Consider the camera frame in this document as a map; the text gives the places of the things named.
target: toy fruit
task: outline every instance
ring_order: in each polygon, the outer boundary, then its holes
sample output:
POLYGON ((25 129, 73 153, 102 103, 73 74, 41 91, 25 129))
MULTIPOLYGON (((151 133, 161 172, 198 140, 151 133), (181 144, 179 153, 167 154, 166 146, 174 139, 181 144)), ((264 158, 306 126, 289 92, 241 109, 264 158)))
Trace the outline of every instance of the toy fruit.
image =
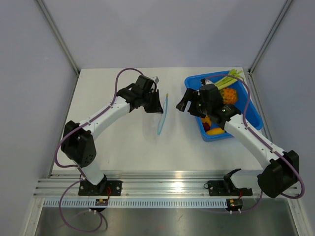
POLYGON ((206 116, 205 118, 201 118, 201 122, 207 123, 211 127, 211 120, 208 116, 206 116))
POLYGON ((210 130, 210 125, 208 123, 202 123, 205 132, 210 130))
POLYGON ((220 90, 224 104, 235 104, 238 100, 237 91, 233 88, 223 88, 220 90))
POLYGON ((223 134, 225 131, 221 128, 214 128, 214 129, 210 129, 209 131, 207 131, 206 133, 208 135, 216 135, 216 134, 223 134))

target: metal corner post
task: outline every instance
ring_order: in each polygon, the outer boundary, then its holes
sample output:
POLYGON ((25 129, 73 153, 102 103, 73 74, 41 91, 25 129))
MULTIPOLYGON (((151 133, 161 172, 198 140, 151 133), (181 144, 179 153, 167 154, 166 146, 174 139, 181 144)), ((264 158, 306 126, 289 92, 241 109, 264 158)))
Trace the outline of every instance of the metal corner post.
POLYGON ((294 0, 285 0, 285 3, 283 4, 275 22, 273 23, 271 29, 269 30, 267 37, 265 38, 263 44, 261 45, 258 54, 256 55, 252 65, 250 66, 249 72, 250 75, 254 72, 254 70, 256 69, 258 63, 260 62, 263 54, 265 53, 265 51, 267 50, 271 40, 273 39, 273 37, 275 36, 280 24, 283 22, 284 17, 286 16, 286 14, 288 13, 290 7, 292 6, 294 0))
POLYGON ((58 41, 59 45, 61 46, 63 52, 65 53, 69 63, 71 64, 75 74, 77 77, 79 77, 79 74, 80 74, 80 69, 78 68, 76 62, 74 61, 67 45, 65 44, 64 40, 63 40, 63 37, 61 36, 57 26, 56 26, 56 23, 52 17, 52 15, 50 14, 44 0, 35 0, 35 2, 37 3, 37 5, 39 6, 39 9, 41 10, 41 12, 43 13, 44 17, 46 18, 47 20, 47 23, 50 27, 50 29, 52 30, 53 34, 55 35, 56 37, 56 40, 58 41))

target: yellow fruit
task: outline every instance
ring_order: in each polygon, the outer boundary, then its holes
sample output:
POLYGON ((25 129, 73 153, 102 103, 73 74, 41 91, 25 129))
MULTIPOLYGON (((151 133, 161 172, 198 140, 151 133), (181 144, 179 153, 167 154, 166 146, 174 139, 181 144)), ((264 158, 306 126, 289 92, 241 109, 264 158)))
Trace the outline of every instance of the yellow fruit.
POLYGON ((201 122, 202 123, 207 123, 211 127, 211 120, 210 120, 210 118, 208 116, 206 116, 205 118, 201 118, 201 122))
POLYGON ((223 88, 220 90, 224 104, 235 104, 238 100, 237 91, 233 88, 223 88))
POLYGON ((210 129, 209 131, 207 131, 206 133, 208 135, 216 135, 216 134, 223 134, 225 131, 221 128, 214 128, 214 129, 210 129))

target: pineapple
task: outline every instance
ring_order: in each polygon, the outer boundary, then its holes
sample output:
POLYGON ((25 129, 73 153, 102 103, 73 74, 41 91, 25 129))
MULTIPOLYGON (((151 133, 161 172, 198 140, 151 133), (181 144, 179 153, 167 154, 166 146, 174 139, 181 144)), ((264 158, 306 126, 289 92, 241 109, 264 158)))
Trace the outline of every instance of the pineapple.
POLYGON ((233 88, 223 88, 220 94, 224 104, 235 104, 238 100, 237 91, 233 88))

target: metal floor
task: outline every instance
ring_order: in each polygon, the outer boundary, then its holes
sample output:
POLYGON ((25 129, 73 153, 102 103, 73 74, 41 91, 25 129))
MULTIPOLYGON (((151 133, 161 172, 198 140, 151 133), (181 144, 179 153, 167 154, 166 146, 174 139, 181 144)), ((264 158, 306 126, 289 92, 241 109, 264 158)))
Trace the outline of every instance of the metal floor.
MULTIPOLYGON (((245 200, 245 207, 254 200, 245 200)), ((85 210, 64 208, 66 219, 85 210)), ((284 199, 263 199, 252 212, 228 214, 223 209, 130 209, 108 208, 102 212, 108 222, 95 236, 297 236, 288 203, 284 199)), ((74 227, 91 230, 98 226, 99 218, 91 213, 69 221, 74 227)), ((87 235, 62 226, 58 208, 42 210, 36 236, 87 235)))

